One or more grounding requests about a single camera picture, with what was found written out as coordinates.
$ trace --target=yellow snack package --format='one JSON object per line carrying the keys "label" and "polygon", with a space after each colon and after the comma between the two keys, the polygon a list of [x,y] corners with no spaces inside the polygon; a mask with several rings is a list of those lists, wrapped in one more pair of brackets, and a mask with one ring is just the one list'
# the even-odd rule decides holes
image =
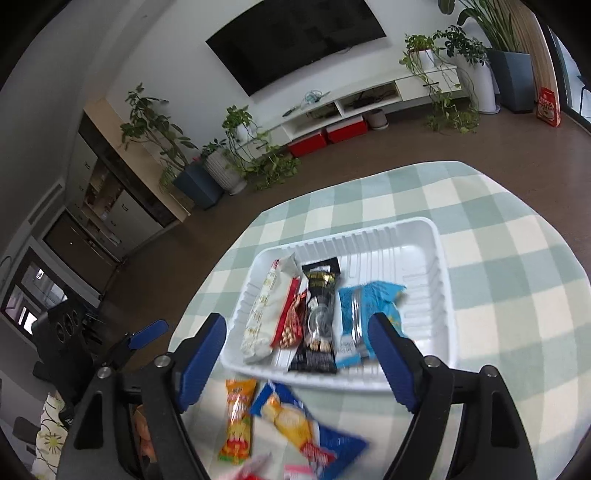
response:
{"label": "yellow snack package", "polygon": [[251,454],[252,417],[248,410],[255,393],[256,380],[226,380],[226,389],[228,427],[226,442],[217,457],[237,465]]}

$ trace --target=red storage box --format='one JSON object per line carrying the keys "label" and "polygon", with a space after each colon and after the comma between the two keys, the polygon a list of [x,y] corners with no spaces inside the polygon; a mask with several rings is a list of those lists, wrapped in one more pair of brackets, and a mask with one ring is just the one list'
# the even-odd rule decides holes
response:
{"label": "red storage box", "polygon": [[326,133],[332,143],[342,142],[349,138],[363,135],[368,131],[368,124],[365,123],[362,115],[354,116],[326,128]]}
{"label": "red storage box", "polygon": [[324,148],[326,145],[328,145],[326,134],[324,133],[324,130],[320,130],[319,132],[314,132],[293,141],[287,145],[287,147],[290,149],[290,152],[294,157],[303,157],[308,153]]}

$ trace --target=black tv screen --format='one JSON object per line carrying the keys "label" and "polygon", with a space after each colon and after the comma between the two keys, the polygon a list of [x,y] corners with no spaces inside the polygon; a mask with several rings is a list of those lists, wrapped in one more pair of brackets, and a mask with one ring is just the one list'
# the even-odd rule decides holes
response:
{"label": "black tv screen", "polygon": [[252,95],[322,57],[385,36],[364,0],[263,0],[207,44]]}

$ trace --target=brown floor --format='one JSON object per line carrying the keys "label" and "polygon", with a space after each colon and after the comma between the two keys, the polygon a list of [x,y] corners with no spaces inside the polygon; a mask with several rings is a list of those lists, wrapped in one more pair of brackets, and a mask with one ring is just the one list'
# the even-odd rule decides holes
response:
{"label": "brown floor", "polygon": [[564,116],[552,128],[534,115],[483,115],[476,134],[436,134],[424,109],[399,112],[390,127],[307,155],[299,173],[261,192],[248,189],[184,223],[129,259],[103,302],[110,336],[158,318],[171,325],[130,366],[167,349],[185,307],[219,258],[262,211],[315,190],[404,165],[460,160],[498,181],[545,217],[591,271],[591,135]]}

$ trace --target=gray planter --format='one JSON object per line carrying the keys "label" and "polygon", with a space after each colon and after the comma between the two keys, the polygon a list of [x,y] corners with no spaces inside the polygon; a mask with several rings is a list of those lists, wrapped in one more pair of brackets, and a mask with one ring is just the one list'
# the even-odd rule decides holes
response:
{"label": "gray planter", "polygon": [[173,184],[203,210],[214,206],[223,195],[222,188],[197,162],[188,165]]}
{"label": "gray planter", "polygon": [[246,180],[232,167],[226,155],[228,152],[219,148],[205,161],[205,169],[230,195],[240,193],[246,187]]}
{"label": "gray planter", "polygon": [[528,53],[489,50],[488,57],[501,94],[501,105],[513,113],[530,113],[535,104],[534,72]]}

